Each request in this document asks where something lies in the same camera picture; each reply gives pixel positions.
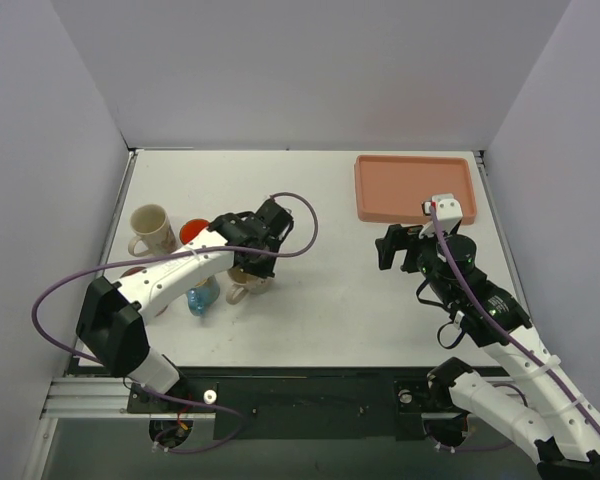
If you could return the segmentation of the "cream green mug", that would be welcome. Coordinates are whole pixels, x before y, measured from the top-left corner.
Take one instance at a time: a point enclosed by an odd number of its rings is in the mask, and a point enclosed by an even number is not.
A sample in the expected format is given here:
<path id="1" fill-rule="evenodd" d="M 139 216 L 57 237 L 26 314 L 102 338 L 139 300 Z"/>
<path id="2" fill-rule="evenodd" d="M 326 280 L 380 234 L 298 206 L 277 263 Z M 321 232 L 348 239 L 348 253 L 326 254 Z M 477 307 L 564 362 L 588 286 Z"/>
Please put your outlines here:
<path id="1" fill-rule="evenodd" d="M 273 283 L 271 278 L 260 278 L 251 275 L 239 267 L 227 271 L 231 287 L 225 294 L 225 300 L 230 305 L 236 305 L 248 295 L 261 295 L 266 293 Z"/>

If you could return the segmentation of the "cream floral mug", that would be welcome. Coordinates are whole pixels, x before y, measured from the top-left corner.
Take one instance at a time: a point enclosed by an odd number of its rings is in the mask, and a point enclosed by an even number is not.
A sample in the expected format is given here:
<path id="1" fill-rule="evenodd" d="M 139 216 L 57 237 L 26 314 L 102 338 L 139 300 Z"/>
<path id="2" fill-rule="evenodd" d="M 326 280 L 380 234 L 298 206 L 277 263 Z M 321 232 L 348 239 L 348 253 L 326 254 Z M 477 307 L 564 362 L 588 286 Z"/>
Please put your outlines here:
<path id="1" fill-rule="evenodd" d="M 168 214 L 160 205 L 147 204 L 136 209 L 131 215 L 130 227 L 134 237 L 127 250 L 133 257 L 164 256 L 178 249 Z"/>

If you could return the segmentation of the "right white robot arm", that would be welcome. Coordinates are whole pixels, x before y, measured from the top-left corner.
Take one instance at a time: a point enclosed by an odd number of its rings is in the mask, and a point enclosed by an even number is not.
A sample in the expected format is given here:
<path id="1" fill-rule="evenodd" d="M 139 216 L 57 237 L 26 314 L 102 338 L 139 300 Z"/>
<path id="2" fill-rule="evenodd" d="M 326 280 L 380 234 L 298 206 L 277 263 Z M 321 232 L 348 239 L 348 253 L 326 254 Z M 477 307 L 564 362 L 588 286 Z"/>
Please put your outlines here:
<path id="1" fill-rule="evenodd" d="M 420 273 L 421 286 L 436 296 L 461 337 L 494 359 L 525 396 L 508 398 L 476 369 L 452 357 L 427 375 L 426 394 L 439 409 L 457 408 L 480 417 L 511 440 L 544 479 L 600 479 L 600 412 L 577 390 L 549 353 L 530 316 L 507 290 L 475 264 L 475 242 L 456 230 L 441 245 L 421 225 L 388 227 L 375 242 L 382 270 L 401 266 Z"/>

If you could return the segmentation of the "blue-bottom cartoon mug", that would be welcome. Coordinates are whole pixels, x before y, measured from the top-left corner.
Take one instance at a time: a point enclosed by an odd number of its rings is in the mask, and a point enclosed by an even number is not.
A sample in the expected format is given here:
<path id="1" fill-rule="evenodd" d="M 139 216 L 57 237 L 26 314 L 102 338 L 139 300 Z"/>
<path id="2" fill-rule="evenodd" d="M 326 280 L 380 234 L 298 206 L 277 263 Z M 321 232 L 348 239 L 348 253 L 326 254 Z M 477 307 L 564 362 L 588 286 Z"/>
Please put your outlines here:
<path id="1" fill-rule="evenodd" d="M 217 301 L 220 295 L 220 286 L 215 276 L 198 283 L 186 292 L 189 312 L 193 316 L 202 317 Z"/>

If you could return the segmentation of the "orange mug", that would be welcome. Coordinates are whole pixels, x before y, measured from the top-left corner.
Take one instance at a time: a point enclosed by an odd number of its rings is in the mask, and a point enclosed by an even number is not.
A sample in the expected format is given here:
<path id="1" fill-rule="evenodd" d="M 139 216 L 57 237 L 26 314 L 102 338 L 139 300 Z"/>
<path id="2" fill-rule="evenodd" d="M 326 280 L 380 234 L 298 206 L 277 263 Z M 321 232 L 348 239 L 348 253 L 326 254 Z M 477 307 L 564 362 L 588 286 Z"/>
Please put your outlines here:
<path id="1" fill-rule="evenodd" d="M 209 226 L 209 221 L 201 218 L 187 221 L 179 231 L 179 239 L 182 244 L 187 244 L 195 239 Z"/>

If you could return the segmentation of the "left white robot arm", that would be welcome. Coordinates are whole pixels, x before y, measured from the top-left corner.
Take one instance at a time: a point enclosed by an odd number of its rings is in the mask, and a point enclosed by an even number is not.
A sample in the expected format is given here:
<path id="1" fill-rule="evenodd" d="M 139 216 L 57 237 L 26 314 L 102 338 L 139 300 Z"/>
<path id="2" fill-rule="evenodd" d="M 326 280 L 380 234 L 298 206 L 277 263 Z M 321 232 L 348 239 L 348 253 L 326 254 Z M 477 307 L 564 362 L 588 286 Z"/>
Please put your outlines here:
<path id="1" fill-rule="evenodd" d="M 291 213 L 268 199 L 256 212 L 217 217 L 166 261 L 114 283 L 93 280 L 77 324 L 79 339 L 112 376 L 147 387 L 161 410 L 177 410 L 189 397 L 187 382 L 150 346 L 146 323 L 201 282 L 234 267 L 272 277 L 275 257 L 293 226 Z"/>

